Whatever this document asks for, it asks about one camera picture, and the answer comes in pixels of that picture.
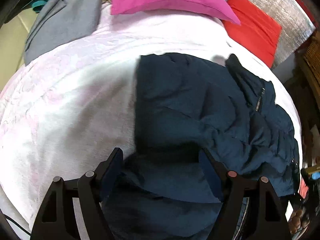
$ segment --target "black cable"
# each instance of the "black cable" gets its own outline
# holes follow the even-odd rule
[[[31,236],[31,234],[27,231],[27,230],[25,230],[22,226],[20,226],[16,221],[14,221],[11,217],[9,217],[9,216],[7,216],[7,215],[5,215],[5,214],[3,214],[4,215],[4,217],[7,219],[7,220],[10,220],[12,223],[14,223],[18,228],[20,228],[23,232],[25,232],[26,234],[28,234],[29,236]]]

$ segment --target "jacket zipper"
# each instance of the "jacket zipper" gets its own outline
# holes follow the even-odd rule
[[[265,90],[264,88],[262,88],[262,91],[261,91],[261,93],[260,93],[260,96],[259,96],[259,99],[258,99],[258,102],[257,102],[257,105],[256,105],[256,111],[259,111],[259,109],[260,109],[262,97],[263,97],[263,95],[264,95],[265,92],[266,92],[266,90]],[[237,231],[235,237],[233,238],[233,240],[237,240],[237,238],[238,238],[238,236],[239,236],[239,234],[240,234],[240,232],[241,232],[241,230],[242,230],[245,217],[247,216],[247,213],[248,213],[249,203],[250,203],[250,198],[247,198],[247,204],[246,204],[245,209],[244,209],[243,217],[242,217],[242,219],[241,219],[241,222],[240,222],[238,231]]]
[[[262,88],[262,92],[261,92],[261,94],[259,96],[259,99],[258,99],[258,102],[257,102],[257,105],[256,105],[256,111],[259,111],[261,100],[262,100],[262,96],[264,95],[265,91],[266,90],[264,88]]]

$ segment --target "bed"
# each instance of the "bed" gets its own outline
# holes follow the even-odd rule
[[[170,10],[111,16],[104,4],[91,36],[22,66],[0,95],[0,184],[30,230],[54,176],[78,178],[114,147],[125,158],[135,151],[137,62],[140,55],[166,52],[220,65],[234,53],[250,72],[272,81],[276,104],[292,119],[302,164],[300,119],[290,95],[260,59],[229,38],[219,19]],[[77,202],[75,210],[87,239]]]

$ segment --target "folded gray cloth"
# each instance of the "folded gray cloth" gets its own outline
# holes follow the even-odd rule
[[[24,62],[70,41],[92,34],[102,0],[49,0],[40,11],[26,41]]]

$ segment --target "dark blue garment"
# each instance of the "dark blue garment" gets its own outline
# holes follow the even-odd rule
[[[137,152],[104,207],[119,239],[207,238],[221,203],[199,166],[202,147],[246,178],[268,177],[278,196],[298,190],[292,121],[275,105],[272,82],[235,55],[226,67],[178,53],[142,56],[135,111]]]

